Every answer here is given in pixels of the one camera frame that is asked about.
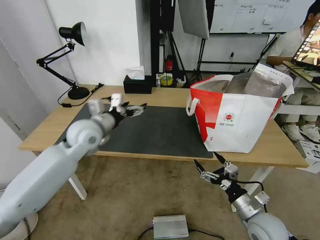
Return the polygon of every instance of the tissue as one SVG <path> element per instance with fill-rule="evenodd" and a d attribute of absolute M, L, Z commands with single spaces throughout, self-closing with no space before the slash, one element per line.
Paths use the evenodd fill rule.
<path fill-rule="evenodd" d="M 127 69 L 127 75 L 131 79 L 144 80 L 144 67 L 133 67 Z"/>

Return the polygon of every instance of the printed logo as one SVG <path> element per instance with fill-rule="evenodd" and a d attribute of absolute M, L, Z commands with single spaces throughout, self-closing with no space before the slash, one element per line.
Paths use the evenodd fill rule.
<path fill-rule="evenodd" d="M 225 122 L 233 122 L 233 119 L 234 119 L 234 114 L 233 113 L 229 112 L 229 113 L 225 113 L 224 114 L 223 120 Z"/>

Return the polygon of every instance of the white shirt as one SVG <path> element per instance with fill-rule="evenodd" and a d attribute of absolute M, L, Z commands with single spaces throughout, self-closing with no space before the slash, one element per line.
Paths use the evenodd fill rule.
<path fill-rule="evenodd" d="M 286 32 L 277 39 L 275 44 L 271 47 L 268 56 L 293 57 L 304 39 L 303 26 Z M 280 72 L 283 72 L 287 69 L 287 67 L 283 64 L 274 66 L 274 68 Z"/>

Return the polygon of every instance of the red and white bag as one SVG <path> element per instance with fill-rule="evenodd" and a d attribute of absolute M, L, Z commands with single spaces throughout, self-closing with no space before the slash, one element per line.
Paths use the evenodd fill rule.
<path fill-rule="evenodd" d="M 208 151 L 250 152 L 281 98 L 294 93 L 290 76 L 262 64 L 244 74 L 240 94 L 226 93 L 244 82 L 237 81 L 241 75 L 217 75 L 190 87 L 186 111 L 189 116 L 195 113 Z"/>

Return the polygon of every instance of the lamp shade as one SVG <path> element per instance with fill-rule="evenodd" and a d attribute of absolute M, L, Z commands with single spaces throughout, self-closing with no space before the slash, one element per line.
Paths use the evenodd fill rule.
<path fill-rule="evenodd" d="M 83 22 L 76 23 L 72 28 L 60 27 L 59 34 L 65 39 L 74 39 L 82 46 L 87 43 L 87 30 Z"/>

